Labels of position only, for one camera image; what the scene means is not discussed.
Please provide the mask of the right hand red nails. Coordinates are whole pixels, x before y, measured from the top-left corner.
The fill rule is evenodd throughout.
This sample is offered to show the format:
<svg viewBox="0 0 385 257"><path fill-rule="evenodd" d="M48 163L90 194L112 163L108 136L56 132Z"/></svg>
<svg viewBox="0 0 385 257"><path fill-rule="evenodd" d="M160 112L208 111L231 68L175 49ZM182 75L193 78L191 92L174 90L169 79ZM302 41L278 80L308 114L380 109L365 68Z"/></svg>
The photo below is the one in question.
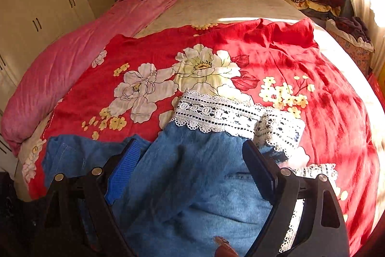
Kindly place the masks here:
<svg viewBox="0 0 385 257"><path fill-rule="evenodd" d="M215 257L238 257L238 253L230 246L230 243L223 237L215 236L214 242L217 244Z"/></svg>

